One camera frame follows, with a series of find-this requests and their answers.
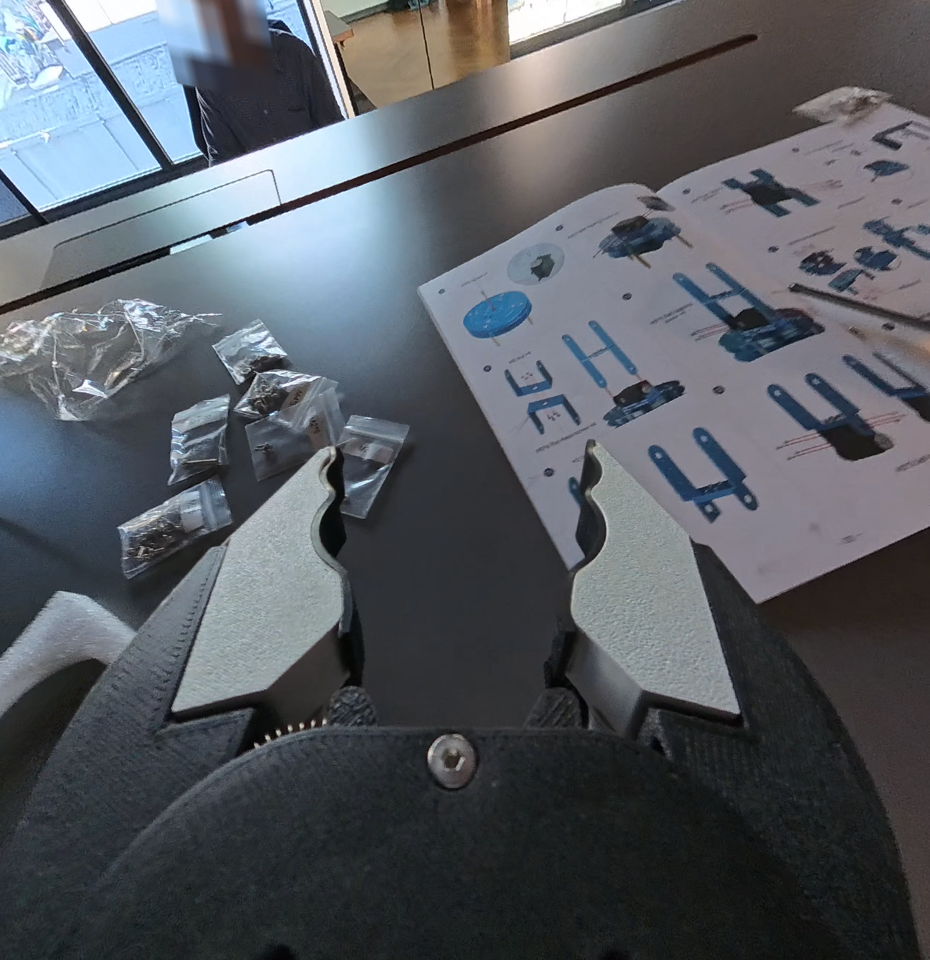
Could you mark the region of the group of small screw bags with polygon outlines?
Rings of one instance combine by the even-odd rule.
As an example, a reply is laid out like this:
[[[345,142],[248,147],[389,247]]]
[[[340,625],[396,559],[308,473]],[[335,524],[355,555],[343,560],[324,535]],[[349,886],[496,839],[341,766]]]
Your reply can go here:
[[[359,520],[368,517],[408,439],[404,423],[358,414],[344,418],[337,382],[285,367],[286,352],[260,321],[217,342],[214,350],[247,390],[236,403],[223,394],[172,418],[168,484],[202,481],[119,526],[121,568],[129,580],[231,524],[216,477],[229,463],[231,416],[245,424],[259,482],[336,447],[343,457],[342,513]]]

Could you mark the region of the black desk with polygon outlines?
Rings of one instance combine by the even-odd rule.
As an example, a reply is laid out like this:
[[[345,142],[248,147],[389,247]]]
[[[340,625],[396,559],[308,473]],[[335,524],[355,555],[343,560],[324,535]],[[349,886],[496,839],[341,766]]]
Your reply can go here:
[[[844,83],[894,92],[930,116],[930,2],[754,2],[733,16],[686,2],[544,51],[598,75],[626,41],[702,52],[757,39],[473,144],[447,148],[231,237],[60,296],[51,309],[131,294],[224,319],[277,322],[327,363],[359,413],[411,426],[344,561],[382,721],[518,726],[543,687],[567,571],[459,375],[418,287],[568,203],[626,182],[663,186],[797,131],[792,106]],[[115,526],[159,499],[167,427],[146,414],[57,423],[0,395],[0,654],[57,590],[139,626],[207,547],[123,580]],[[802,657],[855,739],[886,806],[930,958],[930,528],[772,600],[764,615]],[[0,876],[39,767],[101,667],[80,664],[0,722]]]

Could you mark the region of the white foam frame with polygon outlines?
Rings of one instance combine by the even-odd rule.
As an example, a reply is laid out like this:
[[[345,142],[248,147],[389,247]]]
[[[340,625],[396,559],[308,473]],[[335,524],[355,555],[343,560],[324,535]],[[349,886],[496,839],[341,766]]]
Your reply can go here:
[[[135,630],[91,598],[56,592],[0,655],[0,720],[26,694],[63,670],[114,664]]]

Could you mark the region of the open instruction manual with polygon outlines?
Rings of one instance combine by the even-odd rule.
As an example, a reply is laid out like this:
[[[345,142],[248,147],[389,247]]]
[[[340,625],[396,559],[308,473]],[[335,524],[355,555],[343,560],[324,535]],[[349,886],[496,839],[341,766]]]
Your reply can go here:
[[[589,440],[764,601],[930,527],[930,118],[607,188],[419,292],[568,567]]]

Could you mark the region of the orange-handled screwdriver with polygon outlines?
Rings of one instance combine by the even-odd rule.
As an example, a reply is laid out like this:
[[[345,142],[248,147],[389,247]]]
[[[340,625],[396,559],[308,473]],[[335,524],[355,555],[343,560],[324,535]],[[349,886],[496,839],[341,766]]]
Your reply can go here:
[[[906,329],[921,331],[930,336],[930,316],[927,315],[915,316],[901,310],[865,303],[864,301],[858,301],[849,296],[846,297],[842,294],[839,295],[833,292],[819,290],[801,283],[790,283],[787,289],[789,292],[798,296],[810,297],[811,299],[817,299],[819,302],[841,307],[859,315],[880,319],[883,324],[893,325],[895,329],[904,327]],[[919,352],[930,357],[930,342],[928,342],[926,346],[920,347]]]

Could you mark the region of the large crumpled clear plastic bag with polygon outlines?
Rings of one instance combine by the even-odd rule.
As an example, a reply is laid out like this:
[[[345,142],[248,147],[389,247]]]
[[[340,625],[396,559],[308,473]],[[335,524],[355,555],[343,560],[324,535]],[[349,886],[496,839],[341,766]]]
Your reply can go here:
[[[215,333],[216,319],[117,298],[91,312],[14,320],[0,334],[0,383],[27,388],[58,421],[87,422],[197,337]]]

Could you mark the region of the single clear plastic packet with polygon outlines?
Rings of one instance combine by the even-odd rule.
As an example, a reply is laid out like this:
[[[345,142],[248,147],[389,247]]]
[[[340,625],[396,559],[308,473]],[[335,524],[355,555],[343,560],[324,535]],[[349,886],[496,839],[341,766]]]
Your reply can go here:
[[[891,94],[884,91],[843,86],[797,104],[792,113],[818,124],[854,124],[891,100]]]

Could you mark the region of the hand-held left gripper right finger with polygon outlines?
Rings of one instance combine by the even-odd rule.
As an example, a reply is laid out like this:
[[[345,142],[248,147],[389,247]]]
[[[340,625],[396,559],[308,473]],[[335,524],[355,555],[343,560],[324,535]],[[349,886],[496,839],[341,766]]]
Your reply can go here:
[[[600,442],[588,440],[564,676],[586,728],[639,738],[651,712],[737,733],[741,707],[694,544]]]

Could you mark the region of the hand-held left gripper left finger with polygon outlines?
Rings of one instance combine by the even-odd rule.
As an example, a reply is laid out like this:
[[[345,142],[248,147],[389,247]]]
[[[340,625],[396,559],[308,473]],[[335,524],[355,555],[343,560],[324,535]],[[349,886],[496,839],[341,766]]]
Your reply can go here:
[[[229,537],[172,702],[176,718],[248,707],[267,726],[298,729],[360,682],[360,619],[338,561],[343,494],[342,452],[324,447]]]

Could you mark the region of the large-paned window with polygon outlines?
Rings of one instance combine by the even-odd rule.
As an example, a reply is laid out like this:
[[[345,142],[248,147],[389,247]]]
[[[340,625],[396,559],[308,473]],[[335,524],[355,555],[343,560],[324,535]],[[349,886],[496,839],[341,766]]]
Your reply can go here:
[[[0,186],[26,210],[201,161],[156,2],[0,2]]]

